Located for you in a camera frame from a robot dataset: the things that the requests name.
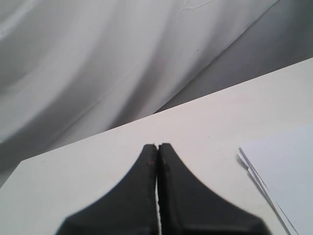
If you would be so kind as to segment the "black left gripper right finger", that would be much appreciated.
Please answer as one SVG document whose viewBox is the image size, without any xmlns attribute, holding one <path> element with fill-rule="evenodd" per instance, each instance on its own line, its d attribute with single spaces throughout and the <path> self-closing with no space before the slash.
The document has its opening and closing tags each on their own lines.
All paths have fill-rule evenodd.
<svg viewBox="0 0 313 235">
<path fill-rule="evenodd" d="M 164 235 L 265 235 L 264 221 L 205 186 L 169 143 L 158 148 L 157 191 Z"/>
</svg>

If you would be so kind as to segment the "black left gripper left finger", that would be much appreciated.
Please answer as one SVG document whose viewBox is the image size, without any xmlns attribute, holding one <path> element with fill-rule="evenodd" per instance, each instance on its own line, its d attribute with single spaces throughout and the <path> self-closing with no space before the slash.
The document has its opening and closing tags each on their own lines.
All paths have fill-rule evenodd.
<svg viewBox="0 0 313 235">
<path fill-rule="evenodd" d="M 157 235 L 157 147 L 143 146 L 134 165 L 106 195 L 68 216 L 59 235 Z"/>
</svg>

